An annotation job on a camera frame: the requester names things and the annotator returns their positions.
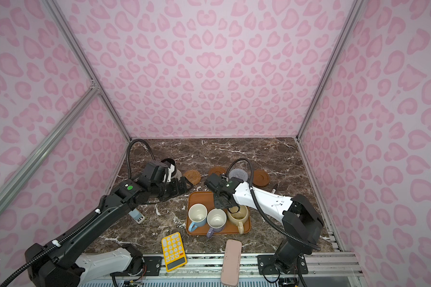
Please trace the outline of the black mug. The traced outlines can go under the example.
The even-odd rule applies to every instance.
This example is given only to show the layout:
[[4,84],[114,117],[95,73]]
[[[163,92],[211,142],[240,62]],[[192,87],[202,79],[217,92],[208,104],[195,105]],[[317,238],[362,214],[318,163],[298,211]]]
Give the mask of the black mug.
[[176,161],[174,159],[163,159],[161,162],[166,164],[168,167],[165,177],[166,182],[170,182],[174,178],[180,179],[182,177],[182,173],[177,169]]

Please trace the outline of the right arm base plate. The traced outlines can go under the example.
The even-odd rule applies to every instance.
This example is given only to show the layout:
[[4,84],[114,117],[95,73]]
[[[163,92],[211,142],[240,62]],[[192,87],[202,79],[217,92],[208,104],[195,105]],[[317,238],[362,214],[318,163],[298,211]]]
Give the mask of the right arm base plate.
[[299,256],[294,260],[293,263],[287,265],[286,263],[282,263],[279,259],[275,258],[274,255],[258,255],[257,266],[260,275],[298,275],[298,273],[301,273],[302,275],[308,274],[308,267],[303,256]]

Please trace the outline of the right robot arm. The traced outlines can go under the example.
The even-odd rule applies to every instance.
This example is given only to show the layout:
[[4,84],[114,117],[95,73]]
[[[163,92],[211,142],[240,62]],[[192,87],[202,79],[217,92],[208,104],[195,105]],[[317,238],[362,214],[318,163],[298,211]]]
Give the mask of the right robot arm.
[[318,240],[324,227],[323,218],[305,196],[279,196],[215,173],[204,184],[213,192],[216,208],[254,208],[273,229],[285,236],[274,254],[274,266],[279,271],[299,270],[304,255],[321,250]]

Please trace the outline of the tan rattan coaster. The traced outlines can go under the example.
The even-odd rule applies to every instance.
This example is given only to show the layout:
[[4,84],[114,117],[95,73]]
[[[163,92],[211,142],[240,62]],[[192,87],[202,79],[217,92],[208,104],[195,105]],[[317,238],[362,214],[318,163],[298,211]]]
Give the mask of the tan rattan coaster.
[[193,185],[198,185],[202,178],[200,172],[195,169],[185,172],[184,176]]

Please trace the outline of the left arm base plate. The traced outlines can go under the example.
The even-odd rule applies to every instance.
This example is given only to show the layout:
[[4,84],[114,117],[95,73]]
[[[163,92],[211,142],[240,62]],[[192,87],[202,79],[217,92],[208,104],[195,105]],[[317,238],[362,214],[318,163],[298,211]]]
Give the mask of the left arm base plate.
[[162,256],[145,256],[140,259],[133,258],[132,263],[125,271],[114,272],[111,275],[132,277],[158,276],[162,259]]

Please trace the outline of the brown wooden saucer coaster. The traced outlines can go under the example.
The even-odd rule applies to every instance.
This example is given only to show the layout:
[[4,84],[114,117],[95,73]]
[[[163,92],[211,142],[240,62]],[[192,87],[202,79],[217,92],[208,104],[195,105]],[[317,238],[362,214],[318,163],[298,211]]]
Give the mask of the brown wooden saucer coaster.
[[257,187],[265,187],[270,183],[270,175],[263,169],[256,169],[253,176],[253,184]]

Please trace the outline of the dark wooden saucer coaster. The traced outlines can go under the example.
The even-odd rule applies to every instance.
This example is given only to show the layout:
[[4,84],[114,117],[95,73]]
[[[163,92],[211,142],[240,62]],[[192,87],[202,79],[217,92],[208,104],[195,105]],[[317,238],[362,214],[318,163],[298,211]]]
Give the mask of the dark wooden saucer coaster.
[[216,174],[216,175],[222,175],[226,173],[226,168],[222,167],[222,166],[214,166],[212,167],[209,172],[208,175],[212,175],[212,174]]

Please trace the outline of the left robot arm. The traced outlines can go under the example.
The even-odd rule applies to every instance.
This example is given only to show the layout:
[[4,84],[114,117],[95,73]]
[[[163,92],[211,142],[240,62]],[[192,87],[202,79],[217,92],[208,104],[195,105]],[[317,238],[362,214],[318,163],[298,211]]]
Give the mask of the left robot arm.
[[25,252],[31,266],[27,273],[37,287],[76,287],[88,268],[76,260],[105,230],[150,198],[161,202],[184,195],[194,185],[186,178],[174,178],[168,183],[125,180],[107,196],[102,196],[94,211],[56,238],[57,244],[33,244]]

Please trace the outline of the light blue woven coaster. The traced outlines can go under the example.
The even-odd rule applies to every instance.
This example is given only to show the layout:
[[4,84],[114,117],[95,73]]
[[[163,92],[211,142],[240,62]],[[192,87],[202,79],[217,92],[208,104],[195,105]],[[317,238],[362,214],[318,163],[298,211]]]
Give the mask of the light blue woven coaster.
[[248,173],[243,169],[232,169],[228,173],[228,175],[229,175],[229,178],[237,178],[237,179],[243,180],[245,182],[247,182],[249,179]]

